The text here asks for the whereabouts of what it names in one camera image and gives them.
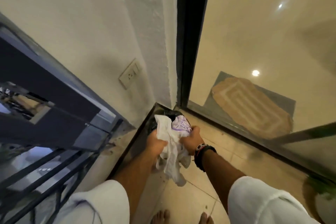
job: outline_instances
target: electrical outlet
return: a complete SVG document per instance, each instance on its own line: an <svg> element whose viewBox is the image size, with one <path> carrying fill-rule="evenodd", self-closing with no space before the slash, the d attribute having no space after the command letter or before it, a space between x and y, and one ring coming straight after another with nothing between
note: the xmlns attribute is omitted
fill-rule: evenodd
<svg viewBox="0 0 336 224"><path fill-rule="evenodd" d="M135 81L140 72L140 64L136 59L134 59L119 77L119 80L121 84L125 87L125 89L128 89L129 86L131 86L131 84Z"/></svg>

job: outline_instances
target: bath mat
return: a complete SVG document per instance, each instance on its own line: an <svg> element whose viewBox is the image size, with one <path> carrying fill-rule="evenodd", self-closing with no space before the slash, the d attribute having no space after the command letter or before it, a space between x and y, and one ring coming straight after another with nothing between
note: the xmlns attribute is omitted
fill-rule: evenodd
<svg viewBox="0 0 336 224"><path fill-rule="evenodd" d="M212 87L211 94L235 123L258 137L270 139L292 132L291 114L248 79L225 78Z"/></svg>

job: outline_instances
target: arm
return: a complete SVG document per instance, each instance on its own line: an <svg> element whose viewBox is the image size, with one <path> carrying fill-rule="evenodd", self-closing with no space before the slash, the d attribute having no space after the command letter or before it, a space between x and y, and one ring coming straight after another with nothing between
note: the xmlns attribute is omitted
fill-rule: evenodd
<svg viewBox="0 0 336 224"><path fill-rule="evenodd" d="M130 208L130 221L132 221L137 209L152 166L166 145L166 141L157 139L156 130L154 130L147 138L145 150L113 178L126 190Z"/></svg>
<svg viewBox="0 0 336 224"><path fill-rule="evenodd" d="M185 146L190 155L194 155L197 146L204 143L200 135L200 128L193 127L193 130L188 137L181 138L181 143ZM230 188L236 180L245 176L245 174L234 168L229 162L212 150L207 150L204 153L202 164L220 201L226 212L228 212L228 196Z"/></svg>

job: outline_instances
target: foot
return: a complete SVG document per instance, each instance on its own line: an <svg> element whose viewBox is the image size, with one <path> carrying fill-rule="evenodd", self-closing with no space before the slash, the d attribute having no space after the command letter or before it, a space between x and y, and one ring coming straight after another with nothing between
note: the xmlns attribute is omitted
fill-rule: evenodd
<svg viewBox="0 0 336 224"><path fill-rule="evenodd" d="M169 224L170 212L169 210L159 211L152 218L150 224Z"/></svg>
<svg viewBox="0 0 336 224"><path fill-rule="evenodd" d="M199 224L214 224L214 222L211 216L208 217L208 215L203 212L199 219Z"/></svg>

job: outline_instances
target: floor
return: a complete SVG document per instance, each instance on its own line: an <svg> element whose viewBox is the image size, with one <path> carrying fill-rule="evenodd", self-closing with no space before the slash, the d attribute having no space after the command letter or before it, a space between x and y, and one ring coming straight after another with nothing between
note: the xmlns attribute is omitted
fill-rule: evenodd
<svg viewBox="0 0 336 224"><path fill-rule="evenodd" d="M311 188L305 183L307 175L269 156L268 154L229 136L202 120L183 112L191 125L201 128L204 141L233 166L247 175L290 192L313 216ZM151 174L132 224L147 224L154 213L170 209L171 224L197 224L203 211L211 214L215 223L229 223L229 218L205 173L193 163L181 168L187 180L184 187L177 187L163 173Z"/></svg>
<svg viewBox="0 0 336 224"><path fill-rule="evenodd" d="M334 122L335 39L336 0L208 0L189 100L222 71L295 100L294 132Z"/></svg>

